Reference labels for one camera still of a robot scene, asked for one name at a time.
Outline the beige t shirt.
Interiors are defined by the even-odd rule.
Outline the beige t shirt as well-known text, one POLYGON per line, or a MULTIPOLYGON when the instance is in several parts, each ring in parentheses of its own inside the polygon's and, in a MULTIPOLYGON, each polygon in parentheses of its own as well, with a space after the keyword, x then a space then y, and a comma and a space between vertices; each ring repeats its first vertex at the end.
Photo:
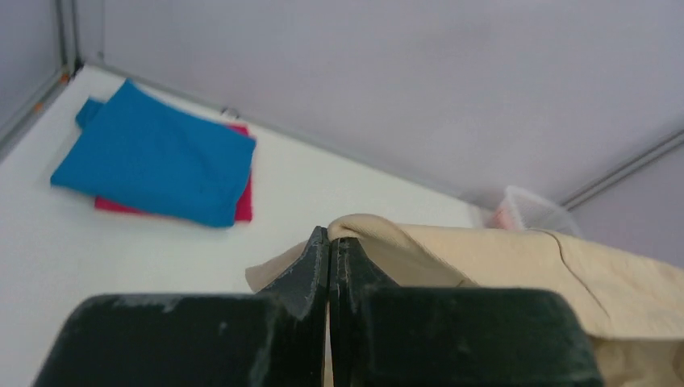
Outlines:
POLYGON ((683 271, 555 231, 504 231, 338 218, 334 241, 357 239, 402 287, 542 289, 559 294, 593 348, 601 386, 683 383, 683 271))

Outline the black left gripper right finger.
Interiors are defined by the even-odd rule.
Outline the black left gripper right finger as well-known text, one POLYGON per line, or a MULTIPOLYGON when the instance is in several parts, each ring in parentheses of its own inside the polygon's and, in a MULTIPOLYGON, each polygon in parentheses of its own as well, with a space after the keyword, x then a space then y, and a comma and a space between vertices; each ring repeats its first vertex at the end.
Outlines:
POLYGON ((402 287, 354 238, 331 245, 335 386, 601 386, 569 304, 542 289, 402 287))

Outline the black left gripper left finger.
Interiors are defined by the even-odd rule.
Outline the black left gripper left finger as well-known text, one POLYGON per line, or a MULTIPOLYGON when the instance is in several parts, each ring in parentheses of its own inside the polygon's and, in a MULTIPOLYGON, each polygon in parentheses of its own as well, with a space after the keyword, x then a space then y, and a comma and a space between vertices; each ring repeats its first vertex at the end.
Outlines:
POLYGON ((321 386, 327 232, 254 294, 102 294, 65 320, 37 386, 321 386))

